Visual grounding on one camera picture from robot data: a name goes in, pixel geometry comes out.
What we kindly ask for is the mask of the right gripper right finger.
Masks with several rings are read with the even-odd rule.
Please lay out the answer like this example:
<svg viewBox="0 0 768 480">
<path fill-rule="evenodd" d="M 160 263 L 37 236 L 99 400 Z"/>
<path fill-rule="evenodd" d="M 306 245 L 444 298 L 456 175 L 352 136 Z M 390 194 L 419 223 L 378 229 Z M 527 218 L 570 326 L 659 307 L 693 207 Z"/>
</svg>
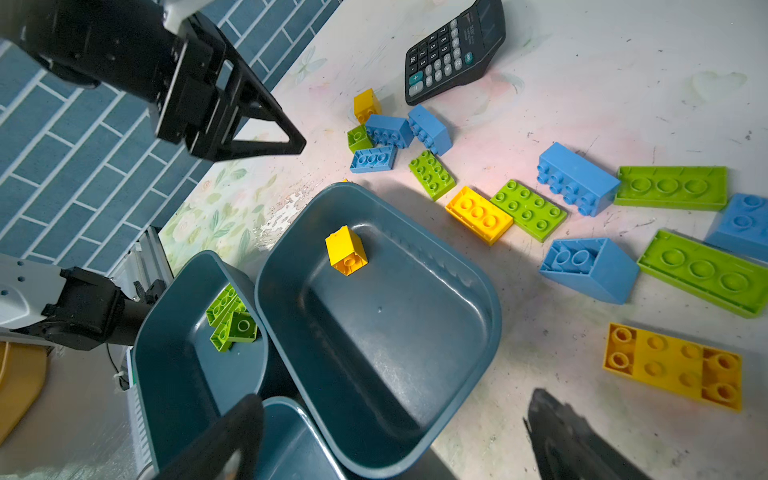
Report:
<svg viewBox="0 0 768 480">
<path fill-rule="evenodd" d="M 543 388 L 533 391 L 524 423 L 542 479 L 649 479 Z"/>
</svg>

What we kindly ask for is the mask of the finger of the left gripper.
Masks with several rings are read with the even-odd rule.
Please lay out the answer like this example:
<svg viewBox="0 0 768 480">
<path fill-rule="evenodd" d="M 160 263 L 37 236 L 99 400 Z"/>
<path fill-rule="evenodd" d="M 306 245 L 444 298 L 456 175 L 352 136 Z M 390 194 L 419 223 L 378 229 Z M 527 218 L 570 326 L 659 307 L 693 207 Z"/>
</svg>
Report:
<svg viewBox="0 0 768 480">
<path fill-rule="evenodd" d="M 300 154 L 306 139 L 229 39 L 201 13 L 188 21 L 185 57 L 194 68 L 185 81 L 189 153 L 212 162 Z M 251 119 L 278 127 L 288 139 L 237 140 L 239 125 Z"/>
</svg>

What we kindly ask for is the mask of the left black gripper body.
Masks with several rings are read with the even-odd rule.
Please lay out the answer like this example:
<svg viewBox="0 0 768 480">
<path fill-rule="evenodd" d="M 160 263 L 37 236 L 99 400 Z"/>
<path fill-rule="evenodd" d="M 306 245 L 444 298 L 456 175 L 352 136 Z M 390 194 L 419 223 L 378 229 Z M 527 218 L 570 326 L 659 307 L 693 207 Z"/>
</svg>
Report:
<svg viewBox="0 0 768 480">
<path fill-rule="evenodd" d="M 194 8 L 154 1 L 4 1 L 1 36 L 72 84 L 147 102 L 157 138 L 228 144 L 231 90 L 217 82 L 231 43 Z"/>
</svg>

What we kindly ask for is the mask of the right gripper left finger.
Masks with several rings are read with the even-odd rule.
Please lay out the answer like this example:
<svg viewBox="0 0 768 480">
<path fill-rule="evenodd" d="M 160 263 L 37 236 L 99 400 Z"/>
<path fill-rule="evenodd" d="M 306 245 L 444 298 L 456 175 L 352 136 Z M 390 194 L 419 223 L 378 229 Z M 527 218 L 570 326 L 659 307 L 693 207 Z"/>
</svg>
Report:
<svg viewBox="0 0 768 480">
<path fill-rule="evenodd" d="M 243 397 L 155 479 L 217 479 L 237 454 L 234 479 L 252 479 L 264 434 L 264 407 L 256 394 Z"/>
</svg>

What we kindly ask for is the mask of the small green lego brick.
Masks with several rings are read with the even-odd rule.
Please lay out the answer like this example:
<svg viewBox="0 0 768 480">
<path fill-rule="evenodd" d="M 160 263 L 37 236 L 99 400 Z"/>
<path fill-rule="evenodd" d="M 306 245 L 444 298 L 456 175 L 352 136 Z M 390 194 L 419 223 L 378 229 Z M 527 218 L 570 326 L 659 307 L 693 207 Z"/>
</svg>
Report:
<svg viewBox="0 0 768 480">
<path fill-rule="evenodd" d="M 365 125 L 358 125 L 347 132 L 348 148 L 352 153 L 359 150 L 371 149 L 375 146 L 371 140 Z"/>
</svg>

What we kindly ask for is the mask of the blue upturned lego brick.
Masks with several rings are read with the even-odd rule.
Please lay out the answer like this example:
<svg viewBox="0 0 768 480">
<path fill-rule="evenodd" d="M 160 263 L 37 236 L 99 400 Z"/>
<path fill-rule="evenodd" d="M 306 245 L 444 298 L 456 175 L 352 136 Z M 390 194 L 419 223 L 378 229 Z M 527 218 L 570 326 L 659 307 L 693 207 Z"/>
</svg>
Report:
<svg viewBox="0 0 768 480">
<path fill-rule="evenodd" d="M 353 155 L 350 171 L 353 173 L 390 171 L 397 151 L 394 145 L 358 150 Z"/>
</svg>

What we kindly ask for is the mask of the yellow square lego brick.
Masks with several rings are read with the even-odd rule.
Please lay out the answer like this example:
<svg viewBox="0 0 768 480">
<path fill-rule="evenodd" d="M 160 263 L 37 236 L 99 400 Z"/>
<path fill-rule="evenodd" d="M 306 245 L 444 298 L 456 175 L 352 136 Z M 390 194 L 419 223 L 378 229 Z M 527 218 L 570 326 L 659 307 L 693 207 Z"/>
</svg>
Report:
<svg viewBox="0 0 768 480">
<path fill-rule="evenodd" d="M 342 226 L 326 239 L 331 266 L 349 276 L 368 264 L 361 238 L 348 226 Z"/>
</svg>

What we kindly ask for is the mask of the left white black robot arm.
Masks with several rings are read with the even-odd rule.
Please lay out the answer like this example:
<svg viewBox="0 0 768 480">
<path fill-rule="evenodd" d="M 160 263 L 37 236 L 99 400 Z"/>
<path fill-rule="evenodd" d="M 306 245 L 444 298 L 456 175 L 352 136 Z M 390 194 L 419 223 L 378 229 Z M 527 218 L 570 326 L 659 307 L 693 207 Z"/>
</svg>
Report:
<svg viewBox="0 0 768 480">
<path fill-rule="evenodd" d="M 5 1 L 1 36 L 48 72 L 144 100 L 155 136 L 211 162 L 297 155 L 306 141 L 201 1 Z M 107 277 L 1 258 L 1 325 L 88 351 L 132 345 L 150 311 Z"/>
</svg>

